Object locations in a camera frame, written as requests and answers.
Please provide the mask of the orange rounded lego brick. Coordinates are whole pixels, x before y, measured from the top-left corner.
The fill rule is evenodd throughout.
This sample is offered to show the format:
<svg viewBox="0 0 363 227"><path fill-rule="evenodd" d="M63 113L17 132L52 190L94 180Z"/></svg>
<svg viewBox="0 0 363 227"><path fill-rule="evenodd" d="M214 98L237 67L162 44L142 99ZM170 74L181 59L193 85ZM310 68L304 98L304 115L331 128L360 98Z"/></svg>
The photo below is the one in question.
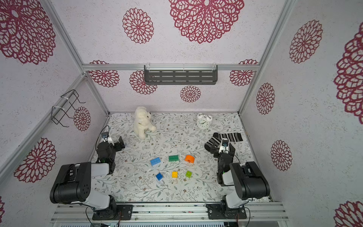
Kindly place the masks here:
<svg viewBox="0 0 363 227"><path fill-rule="evenodd" d="M186 155L185 159L186 162L193 164L195 162L195 157L192 155Z"/></svg>

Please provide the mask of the light blue long lego brick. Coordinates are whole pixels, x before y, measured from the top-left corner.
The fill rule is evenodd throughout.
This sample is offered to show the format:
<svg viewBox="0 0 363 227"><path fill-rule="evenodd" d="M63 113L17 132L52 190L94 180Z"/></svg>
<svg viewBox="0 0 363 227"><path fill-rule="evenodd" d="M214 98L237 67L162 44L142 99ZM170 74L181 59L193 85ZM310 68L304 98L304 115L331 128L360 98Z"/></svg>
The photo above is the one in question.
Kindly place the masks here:
<svg viewBox="0 0 363 227"><path fill-rule="evenodd" d="M158 164L161 163L161 159L159 157L158 158L155 158L155 159L152 159L150 161L150 163L151 163L152 166L158 165Z"/></svg>

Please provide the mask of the lime green small lego brick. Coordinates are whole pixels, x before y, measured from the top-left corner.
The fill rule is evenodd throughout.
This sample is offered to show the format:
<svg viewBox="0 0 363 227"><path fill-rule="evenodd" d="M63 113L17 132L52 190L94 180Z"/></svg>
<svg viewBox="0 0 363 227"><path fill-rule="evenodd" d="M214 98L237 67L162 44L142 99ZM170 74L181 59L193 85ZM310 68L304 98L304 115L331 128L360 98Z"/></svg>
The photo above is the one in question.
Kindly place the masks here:
<svg viewBox="0 0 363 227"><path fill-rule="evenodd" d="M191 178L191 176L192 176L192 172L191 172L191 171L187 171L187 172L186 172L186 177L187 177L187 178Z"/></svg>

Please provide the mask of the dark blue small lego brick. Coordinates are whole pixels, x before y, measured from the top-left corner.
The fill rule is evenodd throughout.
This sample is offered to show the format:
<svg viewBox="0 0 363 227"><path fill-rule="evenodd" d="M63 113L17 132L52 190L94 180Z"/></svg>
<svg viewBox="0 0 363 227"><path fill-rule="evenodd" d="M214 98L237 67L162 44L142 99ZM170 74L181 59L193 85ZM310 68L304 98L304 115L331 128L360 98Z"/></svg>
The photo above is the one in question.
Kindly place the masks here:
<svg viewBox="0 0 363 227"><path fill-rule="evenodd" d="M158 174L156 175L156 178L157 178L157 180L158 180L158 181L160 181L160 180L162 180L162 179L163 179L163 175L162 175L161 173L158 173Z"/></svg>

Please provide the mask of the yellow small lego brick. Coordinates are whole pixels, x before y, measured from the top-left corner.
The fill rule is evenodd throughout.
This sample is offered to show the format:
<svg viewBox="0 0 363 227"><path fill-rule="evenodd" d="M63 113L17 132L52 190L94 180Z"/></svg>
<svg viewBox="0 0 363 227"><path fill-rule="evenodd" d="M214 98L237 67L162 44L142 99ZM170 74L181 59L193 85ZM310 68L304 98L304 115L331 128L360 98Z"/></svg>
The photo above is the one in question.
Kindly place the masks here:
<svg viewBox="0 0 363 227"><path fill-rule="evenodd" d="M172 178L177 178L178 177L178 172L174 171L172 172Z"/></svg>

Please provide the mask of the green long lego brick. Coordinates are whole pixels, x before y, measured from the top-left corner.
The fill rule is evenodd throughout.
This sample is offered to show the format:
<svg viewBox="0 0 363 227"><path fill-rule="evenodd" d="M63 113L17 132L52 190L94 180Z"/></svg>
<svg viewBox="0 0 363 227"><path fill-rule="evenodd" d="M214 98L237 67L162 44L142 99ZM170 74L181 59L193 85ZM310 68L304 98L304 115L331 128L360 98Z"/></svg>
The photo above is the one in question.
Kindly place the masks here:
<svg viewBox="0 0 363 227"><path fill-rule="evenodd" d="M169 162L176 162L179 161L179 156L178 155L171 155L168 157Z"/></svg>

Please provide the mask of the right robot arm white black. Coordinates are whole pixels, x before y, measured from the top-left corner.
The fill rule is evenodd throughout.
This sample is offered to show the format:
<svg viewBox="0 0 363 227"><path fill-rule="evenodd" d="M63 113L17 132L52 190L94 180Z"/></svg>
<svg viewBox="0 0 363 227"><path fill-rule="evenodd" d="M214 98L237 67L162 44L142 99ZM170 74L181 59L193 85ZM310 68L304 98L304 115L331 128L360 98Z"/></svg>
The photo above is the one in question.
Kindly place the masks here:
<svg viewBox="0 0 363 227"><path fill-rule="evenodd" d="M245 164L233 162L231 146L211 148L217 158L217 182L233 186L234 190L223 196L219 204L207 205L209 219L246 219L245 205L255 199L270 195L269 184L254 161Z"/></svg>

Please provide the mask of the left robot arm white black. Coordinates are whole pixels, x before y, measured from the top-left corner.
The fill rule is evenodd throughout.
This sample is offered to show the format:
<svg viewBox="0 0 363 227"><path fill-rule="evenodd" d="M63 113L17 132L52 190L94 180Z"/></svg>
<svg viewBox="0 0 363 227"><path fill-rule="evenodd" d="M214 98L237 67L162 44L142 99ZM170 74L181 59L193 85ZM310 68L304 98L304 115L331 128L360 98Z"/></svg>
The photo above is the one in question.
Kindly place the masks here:
<svg viewBox="0 0 363 227"><path fill-rule="evenodd" d="M91 179L96 176L113 174L116 164L115 156L125 148L122 137L115 143L105 140L98 144L95 163L83 162L61 166L53 187L50 201L54 204L78 204L92 208L92 220L122 219L121 209L115 198L95 191Z"/></svg>

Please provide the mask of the white plush teddy bear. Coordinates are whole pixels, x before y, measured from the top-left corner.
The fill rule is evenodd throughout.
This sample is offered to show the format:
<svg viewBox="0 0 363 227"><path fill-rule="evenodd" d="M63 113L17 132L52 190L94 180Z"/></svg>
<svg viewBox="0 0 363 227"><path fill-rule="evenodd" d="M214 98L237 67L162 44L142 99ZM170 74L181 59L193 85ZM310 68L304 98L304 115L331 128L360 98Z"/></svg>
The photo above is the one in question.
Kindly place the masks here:
<svg viewBox="0 0 363 227"><path fill-rule="evenodd" d="M141 139L146 138L146 130L157 130L156 126L151 123L151 112L148 112L145 107L137 107L134 118L134 132Z"/></svg>

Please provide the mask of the white alarm clock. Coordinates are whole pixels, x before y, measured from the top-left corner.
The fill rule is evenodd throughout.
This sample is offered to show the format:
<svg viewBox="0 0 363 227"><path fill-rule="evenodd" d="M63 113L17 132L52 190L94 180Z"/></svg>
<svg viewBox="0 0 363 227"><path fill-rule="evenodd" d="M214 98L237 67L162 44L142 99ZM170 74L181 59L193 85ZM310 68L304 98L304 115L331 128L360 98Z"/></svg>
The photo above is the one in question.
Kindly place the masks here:
<svg viewBox="0 0 363 227"><path fill-rule="evenodd" d="M197 126L200 129L208 129L212 123L213 117L210 115L205 115L203 113L197 114Z"/></svg>

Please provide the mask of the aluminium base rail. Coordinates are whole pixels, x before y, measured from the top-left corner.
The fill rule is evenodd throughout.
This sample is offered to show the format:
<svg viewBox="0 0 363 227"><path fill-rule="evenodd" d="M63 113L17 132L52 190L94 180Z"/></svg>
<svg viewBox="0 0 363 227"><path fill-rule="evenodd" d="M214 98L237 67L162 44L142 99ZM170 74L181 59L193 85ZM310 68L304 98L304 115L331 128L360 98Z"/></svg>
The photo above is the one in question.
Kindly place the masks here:
<svg viewBox="0 0 363 227"><path fill-rule="evenodd" d="M213 202L135 202L118 203L126 223L132 222L212 222L247 223L263 221L288 221L281 202L250 202L239 215L221 215L212 210Z"/></svg>

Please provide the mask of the grey metal wall shelf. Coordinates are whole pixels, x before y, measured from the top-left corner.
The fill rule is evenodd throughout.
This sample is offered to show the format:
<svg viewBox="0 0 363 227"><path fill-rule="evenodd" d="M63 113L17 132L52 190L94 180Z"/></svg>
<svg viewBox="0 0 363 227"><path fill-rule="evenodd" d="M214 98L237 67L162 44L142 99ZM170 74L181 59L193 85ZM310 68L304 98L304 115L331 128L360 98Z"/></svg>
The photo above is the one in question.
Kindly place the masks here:
<svg viewBox="0 0 363 227"><path fill-rule="evenodd" d="M206 70L159 70L144 66L144 81L147 85L215 85L218 67Z"/></svg>

